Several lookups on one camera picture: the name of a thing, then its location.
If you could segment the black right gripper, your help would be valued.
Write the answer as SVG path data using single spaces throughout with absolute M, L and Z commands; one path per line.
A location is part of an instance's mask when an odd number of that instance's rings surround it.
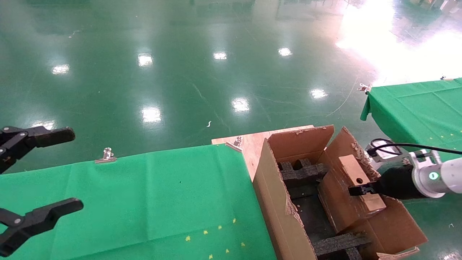
M 383 194 L 393 199 L 419 199 L 420 191 L 414 184 L 414 166 L 406 165 L 387 169 L 376 182 L 348 187 L 350 196 Z

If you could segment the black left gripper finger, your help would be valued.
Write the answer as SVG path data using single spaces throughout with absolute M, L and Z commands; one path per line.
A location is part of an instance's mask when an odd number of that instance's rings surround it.
M 1 208 L 0 222 L 6 226 L 0 236 L 1 257 L 9 257 L 28 239 L 54 229 L 61 217 L 80 211 L 83 207 L 81 200 L 69 198 L 33 209 L 23 216 Z
M 75 140 L 72 128 L 48 130 L 43 126 L 16 128 L 6 126 L 0 132 L 0 173 L 5 173 L 18 160 L 35 148 L 55 146 Z

